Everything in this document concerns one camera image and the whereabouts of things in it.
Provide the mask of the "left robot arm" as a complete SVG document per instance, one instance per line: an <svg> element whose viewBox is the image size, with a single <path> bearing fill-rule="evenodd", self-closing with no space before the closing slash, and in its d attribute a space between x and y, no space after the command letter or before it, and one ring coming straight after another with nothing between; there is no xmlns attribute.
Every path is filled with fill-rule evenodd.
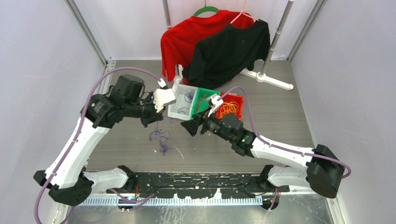
<svg viewBox="0 0 396 224"><path fill-rule="evenodd" d="M76 127L70 137L71 150L65 146L53 164L46 170L36 171L34 180L41 186L49 179L54 168L57 172L47 185L49 196L58 203L69 206L81 204L90 194L114 189L129 193L137 185L136 175L125 165L111 170L88 172L85 163L96 145L124 117L139 118L144 127L163 119L164 99L167 90L158 88L143 97L144 81L130 74L118 78L116 85L105 94L91 97L86 113L79 119L82 127Z"/></svg>

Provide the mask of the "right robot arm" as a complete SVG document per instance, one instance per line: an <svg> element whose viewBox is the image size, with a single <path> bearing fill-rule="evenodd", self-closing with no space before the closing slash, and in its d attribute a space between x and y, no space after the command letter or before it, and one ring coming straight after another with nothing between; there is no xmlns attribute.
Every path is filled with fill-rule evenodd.
<svg viewBox="0 0 396 224"><path fill-rule="evenodd" d="M229 142L232 150L241 156L283 164L282 167L264 167L259 179L259 185L264 191L270 192L276 187L292 185L309 187L327 198L335 198L338 194L346 165L325 145L318 144L316 148L296 147L257 136L245 129L243 122L233 113L218 119L208 112L200 112L193 119L181 122L181 126L191 136L209 131Z"/></svg>

